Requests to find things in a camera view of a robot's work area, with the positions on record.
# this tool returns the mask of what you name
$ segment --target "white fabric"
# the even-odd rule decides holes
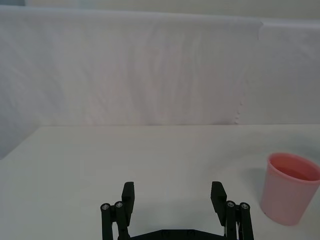
[[[0,156],[39,125],[320,123],[320,23],[278,22],[2,6]]]

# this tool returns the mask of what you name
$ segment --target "white tabletop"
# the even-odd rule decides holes
[[[229,200],[251,205],[256,240],[319,240],[320,191],[297,226],[259,208],[272,152],[320,164],[320,125],[41,127],[0,161],[0,239],[100,240],[100,205],[121,200],[127,181],[131,236],[222,235],[210,200],[211,182],[221,181]]]

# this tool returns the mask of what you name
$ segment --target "plastic cup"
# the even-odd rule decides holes
[[[267,161],[262,211],[287,226],[299,223],[320,185],[320,167],[290,153],[274,153]]]

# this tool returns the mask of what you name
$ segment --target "bolt head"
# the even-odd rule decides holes
[[[115,205],[117,208],[121,208],[123,206],[122,202],[118,202],[116,205]]]
[[[233,208],[233,207],[235,206],[232,202],[228,202],[227,205],[228,205],[230,208]]]
[[[245,203],[243,203],[243,204],[241,205],[241,207],[242,207],[243,209],[248,209],[248,208],[249,208],[249,206],[248,206],[247,204],[245,204]]]
[[[102,205],[101,209],[102,210],[107,210],[109,208],[109,205],[108,204],[104,204]]]

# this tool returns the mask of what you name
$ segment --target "cup rim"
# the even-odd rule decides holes
[[[279,157],[279,156],[285,156],[285,157],[290,157],[296,160],[299,160],[301,162],[304,162],[305,164],[311,166],[312,168],[314,168],[318,174],[319,174],[319,179],[318,180],[303,180],[303,179],[299,179],[290,175],[287,175],[285,173],[283,173],[282,171],[278,170],[275,166],[272,165],[271,163],[271,159],[274,157]],[[292,154],[292,153],[286,153],[286,152],[275,152],[269,155],[268,157],[268,167],[271,168],[274,172],[276,172],[277,174],[279,174],[280,176],[290,180],[290,181],[294,181],[294,182],[299,182],[299,183],[303,183],[303,184],[309,184],[309,185],[319,185],[320,184],[320,167],[315,164],[314,162],[296,155],[296,154]]]

